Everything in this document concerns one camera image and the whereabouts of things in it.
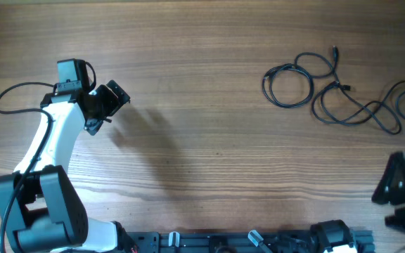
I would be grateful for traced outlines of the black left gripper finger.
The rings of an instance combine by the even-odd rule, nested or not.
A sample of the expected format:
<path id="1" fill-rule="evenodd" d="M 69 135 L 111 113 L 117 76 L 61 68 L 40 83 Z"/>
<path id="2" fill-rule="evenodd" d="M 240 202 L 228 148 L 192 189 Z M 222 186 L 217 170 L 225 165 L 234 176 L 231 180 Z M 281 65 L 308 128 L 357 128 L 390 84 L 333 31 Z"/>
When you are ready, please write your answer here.
<path id="1" fill-rule="evenodd" d="M 84 130 L 87 131 L 90 135 L 94 136 L 98 133 L 104 122 L 111 123 L 112 120 L 108 118 L 87 119 L 84 125 Z"/>
<path id="2" fill-rule="evenodd" d="M 131 97 L 127 94 L 127 92 L 125 90 L 123 90 L 121 88 L 121 86 L 119 86 L 117 84 L 116 81 L 114 80 L 110 80 L 106 86 L 116 95 L 118 103 L 120 105 L 124 105 L 126 103 L 130 103 L 131 102 Z"/>

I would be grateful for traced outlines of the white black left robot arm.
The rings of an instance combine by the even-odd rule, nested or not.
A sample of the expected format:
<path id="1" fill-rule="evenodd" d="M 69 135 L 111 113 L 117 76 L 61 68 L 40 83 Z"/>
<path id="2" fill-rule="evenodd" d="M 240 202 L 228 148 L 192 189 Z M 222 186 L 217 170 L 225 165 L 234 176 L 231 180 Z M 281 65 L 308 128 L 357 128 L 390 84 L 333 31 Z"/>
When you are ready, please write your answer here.
<path id="1" fill-rule="evenodd" d="M 88 217 L 68 177 L 81 131 L 95 135 L 129 95 L 113 80 L 97 85 L 90 63 L 57 63 L 58 82 L 36 108 L 41 119 L 26 155 L 13 173 L 0 176 L 0 251 L 137 252 L 116 221 Z"/>

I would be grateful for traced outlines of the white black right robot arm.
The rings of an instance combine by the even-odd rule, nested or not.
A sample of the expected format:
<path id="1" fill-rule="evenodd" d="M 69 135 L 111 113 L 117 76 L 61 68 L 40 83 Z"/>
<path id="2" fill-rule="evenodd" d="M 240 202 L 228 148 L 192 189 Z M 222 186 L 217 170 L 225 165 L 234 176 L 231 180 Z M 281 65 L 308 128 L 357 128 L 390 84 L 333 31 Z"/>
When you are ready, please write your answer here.
<path id="1" fill-rule="evenodd" d="M 403 152 L 390 155 L 384 174 L 371 201 L 377 205 L 392 205 L 393 215 L 385 217 L 388 228 L 405 233 L 405 156 Z M 311 227 L 316 236 L 315 252 L 370 252 L 371 246 L 352 233 L 344 222 L 328 221 Z"/>

